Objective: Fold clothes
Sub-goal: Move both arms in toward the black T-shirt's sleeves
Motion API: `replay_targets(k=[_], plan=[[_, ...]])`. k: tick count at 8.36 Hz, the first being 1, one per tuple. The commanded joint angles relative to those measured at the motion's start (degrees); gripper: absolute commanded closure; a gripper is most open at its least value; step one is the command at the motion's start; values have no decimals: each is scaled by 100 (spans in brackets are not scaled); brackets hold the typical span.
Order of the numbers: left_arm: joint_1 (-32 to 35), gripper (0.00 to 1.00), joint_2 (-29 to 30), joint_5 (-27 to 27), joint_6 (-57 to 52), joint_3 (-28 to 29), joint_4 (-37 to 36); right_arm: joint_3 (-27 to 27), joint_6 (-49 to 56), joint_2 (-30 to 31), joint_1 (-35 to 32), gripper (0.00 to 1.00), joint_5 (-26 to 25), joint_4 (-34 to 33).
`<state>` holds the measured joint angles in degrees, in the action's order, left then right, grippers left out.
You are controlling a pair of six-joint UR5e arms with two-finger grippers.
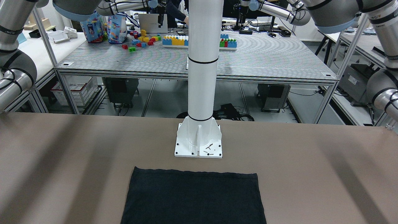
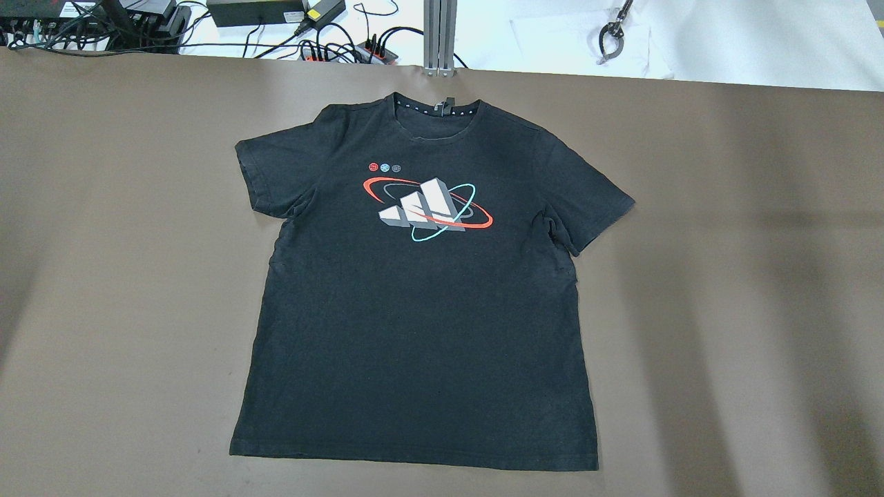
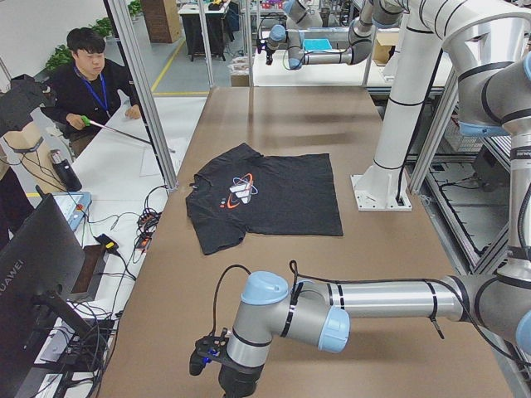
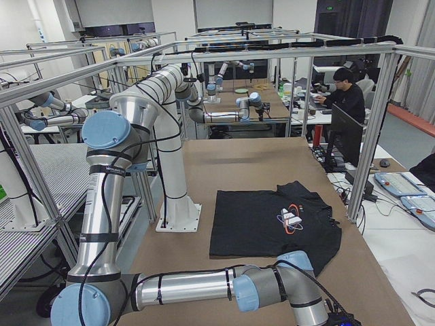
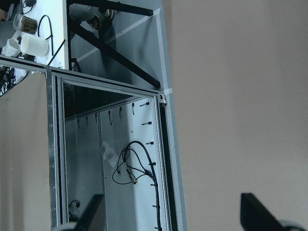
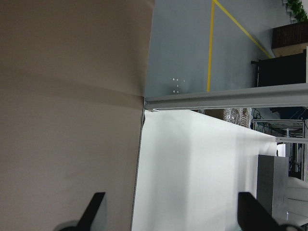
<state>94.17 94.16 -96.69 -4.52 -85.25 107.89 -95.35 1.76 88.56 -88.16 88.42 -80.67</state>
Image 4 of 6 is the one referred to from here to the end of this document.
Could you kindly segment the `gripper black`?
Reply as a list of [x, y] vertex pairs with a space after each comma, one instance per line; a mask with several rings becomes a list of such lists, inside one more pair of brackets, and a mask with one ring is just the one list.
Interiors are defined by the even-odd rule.
[[327, 326], [361, 326], [353, 314], [344, 312], [329, 312]]

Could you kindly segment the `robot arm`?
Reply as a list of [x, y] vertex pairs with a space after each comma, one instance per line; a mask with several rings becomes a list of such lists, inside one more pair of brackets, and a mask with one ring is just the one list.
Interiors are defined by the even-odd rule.
[[201, 100], [179, 65], [167, 65], [111, 97], [111, 108], [82, 129], [89, 183], [77, 262], [53, 302], [53, 325], [114, 325], [124, 314], [149, 305], [214, 299], [233, 300], [242, 311], [287, 301], [299, 325], [356, 325], [317, 282], [306, 253], [278, 257], [266, 267], [235, 265], [217, 270], [123, 274], [116, 264], [122, 188], [127, 172], [144, 168], [148, 145], [164, 148], [162, 172], [169, 177], [168, 227], [192, 232], [201, 213], [188, 196], [176, 102]]
[[198, 94], [198, 90], [193, 83], [187, 83], [175, 92], [177, 101], [185, 101], [188, 104], [188, 115], [197, 124], [216, 124], [223, 122], [235, 122], [248, 124], [251, 122], [250, 107], [254, 107], [262, 118], [264, 103], [259, 93], [252, 92], [249, 96], [237, 98], [235, 101], [236, 109], [225, 112], [208, 112], [203, 106], [203, 99]]

